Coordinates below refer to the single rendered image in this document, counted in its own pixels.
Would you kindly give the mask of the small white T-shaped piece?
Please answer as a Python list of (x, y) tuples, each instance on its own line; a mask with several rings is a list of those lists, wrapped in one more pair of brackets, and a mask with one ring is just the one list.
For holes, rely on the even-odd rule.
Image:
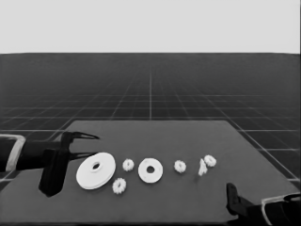
[(207, 165), (206, 165), (205, 161), (203, 159), (200, 159), (198, 175), (202, 176), (202, 175), (206, 174), (207, 171), (208, 171), (208, 169), (207, 169)]

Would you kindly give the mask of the small white toothed gear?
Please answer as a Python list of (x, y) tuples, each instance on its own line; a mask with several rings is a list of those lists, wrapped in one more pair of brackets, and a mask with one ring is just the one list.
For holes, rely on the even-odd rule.
[(174, 170), (176, 170), (178, 173), (184, 173), (186, 171), (186, 164), (181, 160), (177, 160), (174, 163)]
[(204, 156), (204, 162), (210, 168), (213, 168), (216, 165), (216, 159), (212, 155), (209, 155), (209, 154)]
[(118, 178), (112, 184), (112, 189), (115, 194), (121, 194), (126, 189), (126, 181), (123, 178)]
[(122, 167), (125, 171), (131, 171), (135, 166), (135, 163), (132, 159), (125, 159), (122, 163)]

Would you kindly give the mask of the large thick white disc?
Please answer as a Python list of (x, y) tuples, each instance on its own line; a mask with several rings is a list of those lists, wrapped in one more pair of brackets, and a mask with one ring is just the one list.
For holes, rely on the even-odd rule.
[(104, 186), (114, 175), (116, 161), (111, 153), (96, 153), (85, 159), (76, 172), (76, 182), (83, 189)]

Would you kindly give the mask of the white round carrier with pins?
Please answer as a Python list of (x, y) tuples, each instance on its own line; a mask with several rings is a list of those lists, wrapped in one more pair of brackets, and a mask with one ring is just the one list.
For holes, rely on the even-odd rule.
[(163, 176), (163, 165), (155, 158), (145, 158), (138, 166), (138, 175), (144, 183), (157, 183)]

